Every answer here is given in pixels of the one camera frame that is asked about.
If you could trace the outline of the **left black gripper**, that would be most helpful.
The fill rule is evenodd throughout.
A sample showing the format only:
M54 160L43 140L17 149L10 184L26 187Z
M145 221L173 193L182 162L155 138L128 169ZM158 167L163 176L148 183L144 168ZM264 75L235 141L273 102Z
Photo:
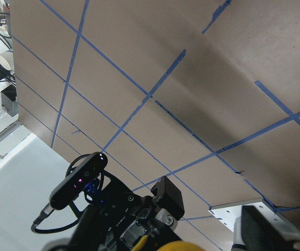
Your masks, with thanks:
M133 193L121 180L106 172L109 183L92 194L90 204L68 244L69 250L158 250L179 241L174 232L184 215L181 191L166 176L152 187L150 196Z

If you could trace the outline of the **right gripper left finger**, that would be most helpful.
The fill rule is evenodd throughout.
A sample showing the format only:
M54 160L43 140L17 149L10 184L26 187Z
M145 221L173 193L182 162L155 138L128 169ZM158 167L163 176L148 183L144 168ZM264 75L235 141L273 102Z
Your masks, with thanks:
M55 239L55 240L52 240L52 241L46 243L42 247L42 251L67 250L69 242L70 242L70 238Z

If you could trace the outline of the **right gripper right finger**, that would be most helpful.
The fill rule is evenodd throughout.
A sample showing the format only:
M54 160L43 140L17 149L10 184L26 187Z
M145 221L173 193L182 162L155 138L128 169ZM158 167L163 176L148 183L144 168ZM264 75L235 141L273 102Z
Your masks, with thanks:
M241 237L247 250L300 250L300 242L285 240L254 206L242 207Z

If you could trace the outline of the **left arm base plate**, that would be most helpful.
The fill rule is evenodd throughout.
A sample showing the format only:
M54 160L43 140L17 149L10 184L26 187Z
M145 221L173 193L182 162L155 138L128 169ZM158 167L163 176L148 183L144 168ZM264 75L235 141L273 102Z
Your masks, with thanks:
M263 199L210 207L233 233L231 250L300 250L300 231Z

